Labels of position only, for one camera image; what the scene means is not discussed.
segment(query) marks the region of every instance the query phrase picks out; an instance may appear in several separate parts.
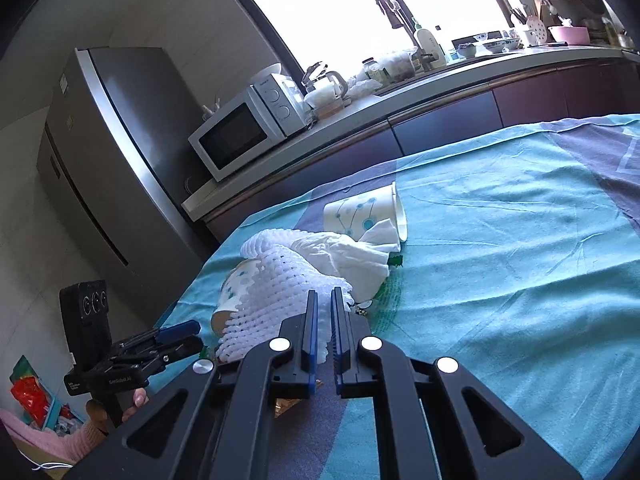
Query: cable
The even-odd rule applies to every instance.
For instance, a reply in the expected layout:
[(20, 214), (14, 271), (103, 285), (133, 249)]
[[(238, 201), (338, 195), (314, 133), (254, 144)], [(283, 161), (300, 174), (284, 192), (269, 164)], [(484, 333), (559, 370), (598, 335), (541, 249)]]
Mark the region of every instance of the cable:
[(71, 469), (73, 467), (71, 464), (65, 464), (63, 462), (44, 462), (42, 464), (38, 464), (37, 462), (34, 462), (33, 460), (31, 460), (31, 458), (26, 456), (23, 452), (20, 451), (20, 454), (23, 457), (25, 457), (29, 462), (31, 462), (33, 465), (37, 466), (37, 467), (32, 467), (31, 468), (32, 471), (37, 471), (38, 469), (59, 469), (59, 468)]

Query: label on refrigerator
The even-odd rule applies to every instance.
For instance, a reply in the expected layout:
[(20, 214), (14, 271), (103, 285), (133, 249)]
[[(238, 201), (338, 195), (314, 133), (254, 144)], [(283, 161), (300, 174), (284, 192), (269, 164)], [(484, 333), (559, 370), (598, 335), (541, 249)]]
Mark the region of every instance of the label on refrigerator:
[(62, 95), (64, 95), (66, 93), (66, 87), (68, 86), (68, 83), (66, 82), (66, 75), (62, 75), (62, 77), (60, 78), (60, 89), (62, 90)]

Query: white microwave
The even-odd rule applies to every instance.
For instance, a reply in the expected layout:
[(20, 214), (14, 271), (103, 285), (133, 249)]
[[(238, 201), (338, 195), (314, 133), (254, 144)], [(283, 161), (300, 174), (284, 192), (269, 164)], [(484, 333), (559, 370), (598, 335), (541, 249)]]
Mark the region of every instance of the white microwave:
[(309, 123), (295, 83), (288, 76), (271, 74), (220, 108), (189, 142), (220, 182)]

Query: microwave door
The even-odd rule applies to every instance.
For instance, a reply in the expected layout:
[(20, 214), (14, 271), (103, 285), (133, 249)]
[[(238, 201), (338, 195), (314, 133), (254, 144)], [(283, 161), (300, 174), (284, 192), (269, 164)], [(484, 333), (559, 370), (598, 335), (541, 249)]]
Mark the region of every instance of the microwave door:
[(189, 138), (220, 181), (285, 139), (254, 88), (220, 108)]

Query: pink sleeve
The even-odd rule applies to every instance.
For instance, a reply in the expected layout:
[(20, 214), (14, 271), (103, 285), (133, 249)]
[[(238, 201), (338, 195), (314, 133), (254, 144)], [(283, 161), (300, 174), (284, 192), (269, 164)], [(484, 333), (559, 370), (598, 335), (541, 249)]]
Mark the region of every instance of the pink sleeve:
[(90, 421), (83, 424), (82, 428), (74, 434), (60, 437), (51, 430), (34, 430), (5, 410), (0, 410), (0, 420), (12, 438), (31, 444), (71, 463), (78, 462), (105, 439)]

